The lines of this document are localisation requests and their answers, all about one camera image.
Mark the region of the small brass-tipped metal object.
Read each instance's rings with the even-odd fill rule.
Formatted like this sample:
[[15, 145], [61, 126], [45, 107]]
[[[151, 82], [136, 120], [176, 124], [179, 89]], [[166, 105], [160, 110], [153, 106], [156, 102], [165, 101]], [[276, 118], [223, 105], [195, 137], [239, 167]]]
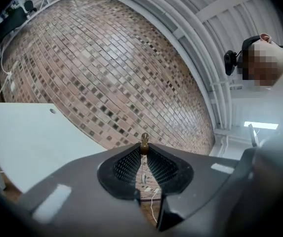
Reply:
[[143, 133], [141, 135], [141, 145], [140, 145], [140, 155], [141, 155], [141, 182], [143, 185], [146, 184], [146, 175], [143, 171], [143, 166], [144, 166], [144, 159], [145, 156], [148, 153], [149, 150], [149, 145], [148, 145], [148, 141], [149, 141], [149, 134], [148, 133]]

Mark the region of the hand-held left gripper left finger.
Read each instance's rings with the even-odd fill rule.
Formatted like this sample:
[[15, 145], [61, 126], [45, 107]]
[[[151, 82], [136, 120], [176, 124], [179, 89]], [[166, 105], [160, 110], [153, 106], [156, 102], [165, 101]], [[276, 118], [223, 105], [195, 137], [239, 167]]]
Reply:
[[18, 204], [44, 237], [155, 237], [135, 187], [139, 144], [73, 160], [24, 193]]

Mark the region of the white table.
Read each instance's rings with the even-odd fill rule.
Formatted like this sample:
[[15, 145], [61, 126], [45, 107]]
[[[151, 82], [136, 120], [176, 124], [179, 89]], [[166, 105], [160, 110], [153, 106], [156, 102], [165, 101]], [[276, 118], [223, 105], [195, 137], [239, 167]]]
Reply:
[[0, 103], [0, 191], [2, 172], [25, 193], [63, 165], [103, 151], [54, 104]]

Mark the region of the white ceiling pipes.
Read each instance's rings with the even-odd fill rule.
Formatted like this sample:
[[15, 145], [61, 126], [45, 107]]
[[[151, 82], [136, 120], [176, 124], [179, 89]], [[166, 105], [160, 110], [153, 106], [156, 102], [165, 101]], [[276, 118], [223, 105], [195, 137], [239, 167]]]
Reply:
[[232, 98], [220, 51], [189, 0], [118, 0], [156, 26], [178, 51], [206, 103], [213, 128], [232, 128]]

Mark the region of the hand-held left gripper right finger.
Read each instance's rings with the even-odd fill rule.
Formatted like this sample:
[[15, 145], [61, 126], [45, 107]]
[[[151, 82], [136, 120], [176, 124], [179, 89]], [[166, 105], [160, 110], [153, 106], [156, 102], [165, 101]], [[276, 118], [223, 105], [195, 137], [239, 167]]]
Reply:
[[166, 237], [223, 237], [240, 162], [155, 144], [147, 158], [162, 190], [158, 231]]

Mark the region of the black office chair with headrest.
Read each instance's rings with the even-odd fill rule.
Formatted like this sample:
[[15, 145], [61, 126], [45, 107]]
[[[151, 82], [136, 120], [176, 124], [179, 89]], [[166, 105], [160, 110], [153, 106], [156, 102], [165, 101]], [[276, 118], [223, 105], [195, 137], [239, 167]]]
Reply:
[[27, 12], [27, 15], [31, 14], [32, 12], [37, 12], [37, 8], [34, 7], [34, 4], [31, 0], [25, 1], [24, 8]]

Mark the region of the long ceiling light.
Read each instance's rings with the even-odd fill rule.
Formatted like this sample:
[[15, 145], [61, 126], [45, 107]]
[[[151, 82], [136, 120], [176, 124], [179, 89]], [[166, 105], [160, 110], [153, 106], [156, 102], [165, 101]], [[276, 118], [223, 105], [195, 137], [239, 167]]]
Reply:
[[244, 127], [249, 127], [250, 125], [253, 128], [259, 128], [259, 129], [270, 129], [270, 130], [276, 130], [278, 128], [278, 124], [275, 123], [263, 123], [263, 122], [253, 122], [253, 121], [245, 121]]

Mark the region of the large black office chair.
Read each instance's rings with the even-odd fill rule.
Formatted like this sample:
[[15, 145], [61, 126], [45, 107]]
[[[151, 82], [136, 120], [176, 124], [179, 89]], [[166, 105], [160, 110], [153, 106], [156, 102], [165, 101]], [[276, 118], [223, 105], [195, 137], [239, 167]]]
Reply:
[[12, 13], [0, 23], [0, 40], [14, 29], [20, 27], [26, 20], [27, 15], [22, 7], [14, 9]]

